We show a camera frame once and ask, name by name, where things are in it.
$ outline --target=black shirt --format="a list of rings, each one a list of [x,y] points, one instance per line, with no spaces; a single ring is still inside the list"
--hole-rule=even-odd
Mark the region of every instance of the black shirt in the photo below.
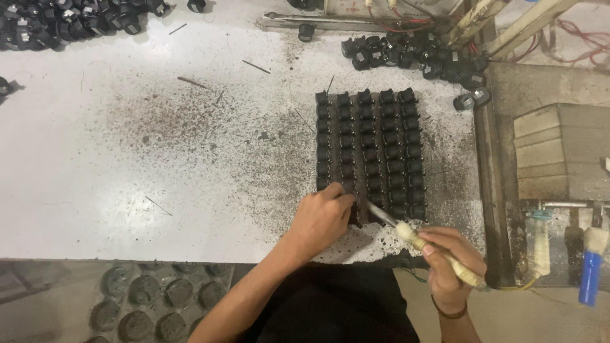
[[[309,265],[288,276],[246,342],[416,342],[392,269]]]

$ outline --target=white table surface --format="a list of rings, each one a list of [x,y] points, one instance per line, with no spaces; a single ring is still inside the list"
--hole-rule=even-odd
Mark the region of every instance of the white table surface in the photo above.
[[[285,1],[206,9],[181,1],[136,36],[0,53],[0,76],[24,87],[0,105],[0,258],[260,261],[315,190],[314,93],[333,75],[331,93],[413,87],[431,221],[484,251],[472,113],[451,105],[458,85],[355,71],[340,53],[349,32],[306,44],[257,24],[269,10],[294,13]],[[365,225],[315,260],[401,248],[388,228]]]

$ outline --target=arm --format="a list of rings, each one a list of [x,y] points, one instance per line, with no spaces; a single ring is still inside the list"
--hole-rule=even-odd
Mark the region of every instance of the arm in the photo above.
[[[487,271],[483,257],[454,228],[422,228],[418,234],[439,246],[427,245],[422,253],[430,265],[428,284],[439,310],[442,341],[444,343],[480,343],[481,340],[476,334],[468,313],[458,319],[447,319],[440,313],[440,311],[448,315],[460,313],[466,308],[466,299],[472,290],[458,279],[449,262],[443,257],[441,250],[446,248],[466,267],[481,276],[485,275]]]
[[[285,277],[321,253],[347,230],[356,198],[334,182],[307,194],[290,229],[201,321],[188,343],[233,342],[258,318]]]

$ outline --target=hand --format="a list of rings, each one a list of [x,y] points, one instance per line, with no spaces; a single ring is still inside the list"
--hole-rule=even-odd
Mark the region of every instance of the hand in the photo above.
[[[427,227],[418,232],[421,238],[446,248],[466,267],[484,276],[487,265],[483,256],[456,228]],[[428,285],[436,305],[446,314],[456,314],[466,306],[466,299],[472,288],[463,283],[453,272],[451,264],[442,254],[442,248],[426,245],[423,257],[430,265]]]
[[[301,263],[309,262],[345,233],[354,201],[356,197],[345,194],[337,182],[320,192],[307,194],[301,199],[281,242],[292,246]]]

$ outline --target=blue handle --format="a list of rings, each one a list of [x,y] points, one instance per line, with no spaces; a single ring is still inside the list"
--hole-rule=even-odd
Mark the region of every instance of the blue handle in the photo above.
[[[583,277],[580,281],[578,301],[581,304],[595,306],[595,296],[600,283],[601,255],[585,251],[583,256]]]

